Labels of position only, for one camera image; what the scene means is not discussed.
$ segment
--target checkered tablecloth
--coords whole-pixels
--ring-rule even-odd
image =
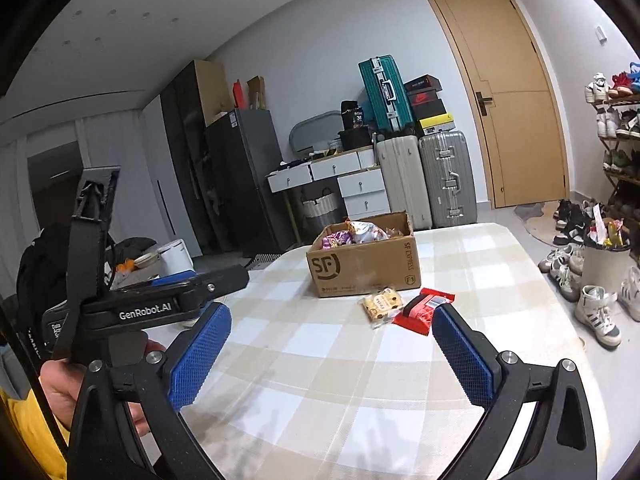
[[[499,351],[577,364],[602,464],[609,428],[582,343],[513,235],[476,224],[415,238],[422,285],[455,293],[460,314]],[[305,252],[284,254],[225,298],[233,330],[185,420],[229,480],[437,478],[482,410],[433,335],[372,330],[358,296],[318,299]],[[508,471],[528,421],[520,417],[492,478]]]

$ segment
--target metal bolt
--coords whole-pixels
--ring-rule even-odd
[[[573,372],[575,370],[575,363],[571,361],[571,359],[563,359],[562,368],[564,368],[567,372]]]
[[[500,354],[500,357],[508,365],[513,365],[513,364],[516,364],[518,362],[518,356],[515,354],[515,352],[512,352],[511,350],[507,350],[505,352],[502,352]]]
[[[149,364],[156,364],[162,360],[162,352],[159,350],[154,350],[153,352],[149,352],[146,355],[146,362]]]
[[[95,361],[91,361],[89,363],[89,371],[90,372],[98,372],[102,368],[102,361],[100,359],[96,359]]]

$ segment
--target cardboard carton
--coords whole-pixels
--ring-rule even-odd
[[[373,222],[383,230],[395,228],[406,236],[324,250],[322,238],[345,230],[347,225],[342,223],[325,227],[306,253],[318,296],[330,298],[369,294],[386,286],[396,290],[419,288],[418,251],[414,230],[406,212],[388,213],[361,221]]]

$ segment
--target drawer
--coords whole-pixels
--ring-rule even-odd
[[[351,173],[360,169],[358,153],[332,156],[327,160],[318,160],[311,164],[311,173],[314,180],[322,180],[331,176]]]
[[[282,191],[283,189],[290,189],[291,187],[302,186],[311,182],[311,174],[309,173],[309,165],[302,164],[295,168],[289,168],[288,170],[282,170],[271,175],[267,179],[271,192]]]
[[[385,190],[382,170],[363,171],[342,176],[338,179],[338,184],[340,185],[340,194],[343,197]]]
[[[373,193],[348,196],[344,199],[344,205],[347,206],[349,215],[362,213],[369,215],[374,211],[388,210],[389,200],[386,198],[385,191],[375,191]]]
[[[360,167],[363,170],[376,165],[376,157],[373,156],[373,148],[358,152],[358,158],[360,159]]]
[[[378,216],[378,215],[383,215],[386,213],[391,213],[391,211],[389,211],[389,209],[384,209],[382,211],[370,211],[368,213],[359,213],[359,214],[353,214],[353,215],[349,215],[349,220],[361,220],[363,218],[367,218],[369,216]]]

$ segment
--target laundry basket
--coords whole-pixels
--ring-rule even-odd
[[[584,238],[582,284],[601,286],[610,293],[618,292],[626,269],[632,263],[628,237],[623,234],[625,245],[619,248],[604,248],[588,236]]]
[[[342,221],[341,206],[338,194],[328,188],[324,189],[320,198],[303,201],[302,214],[309,235],[316,237],[328,225],[339,224]]]

